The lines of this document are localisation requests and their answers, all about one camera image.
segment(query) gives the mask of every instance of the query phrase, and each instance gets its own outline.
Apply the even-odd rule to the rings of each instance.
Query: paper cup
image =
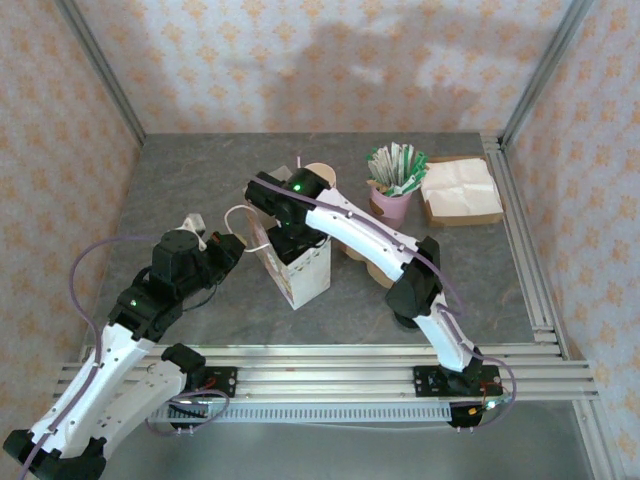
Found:
[[[336,172],[329,165],[325,163],[310,163],[305,165],[304,168],[324,178],[329,182],[331,188],[336,186]]]
[[[397,230],[404,222],[404,217],[409,207],[409,200],[411,199],[411,193],[402,195],[401,197],[386,197],[376,190],[375,187],[371,187],[369,207],[371,208],[373,216],[386,226]]]

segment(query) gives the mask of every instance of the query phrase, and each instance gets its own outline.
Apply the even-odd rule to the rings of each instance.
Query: floral wallpaper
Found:
[[[569,335],[640,477],[640,16],[595,2],[509,160]]]
[[[570,0],[78,3],[148,133],[495,133]]]
[[[60,363],[86,331],[67,273],[89,243],[112,235],[138,147],[51,1],[0,9],[0,438],[29,428],[51,403]],[[91,306],[107,251],[86,259]],[[0,454],[0,477],[17,474]]]

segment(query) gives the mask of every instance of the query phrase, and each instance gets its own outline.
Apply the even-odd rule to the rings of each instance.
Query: white napkin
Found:
[[[434,217],[461,217],[502,212],[498,187],[482,158],[427,163],[420,187]]]

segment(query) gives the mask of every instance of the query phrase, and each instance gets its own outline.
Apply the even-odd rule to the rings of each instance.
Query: white cable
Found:
[[[260,221],[260,218],[258,217],[258,212],[256,212],[253,208],[251,208],[251,207],[249,207],[247,205],[235,205],[235,206],[231,207],[229,210],[227,210],[227,213],[224,214],[224,226],[227,227],[227,231],[229,233],[232,233],[234,235],[235,235],[235,233],[233,232],[233,230],[231,230],[231,227],[229,226],[229,214],[231,212],[233,212],[234,210],[238,210],[240,208],[244,208],[245,210],[249,210],[250,212],[252,212],[256,216],[258,221]],[[271,244],[267,242],[264,245],[260,245],[259,247],[246,249],[245,252],[246,253],[257,252],[258,250],[262,250],[263,248],[267,248],[269,245],[271,245]]]

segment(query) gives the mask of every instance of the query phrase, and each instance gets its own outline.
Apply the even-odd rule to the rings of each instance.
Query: pink cup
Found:
[[[402,222],[404,222],[404,216],[407,214],[411,193],[402,195],[401,197],[386,197],[376,190],[376,187],[371,187],[369,207],[371,208],[373,216],[386,226],[397,230],[400,228],[400,225],[402,225]]]

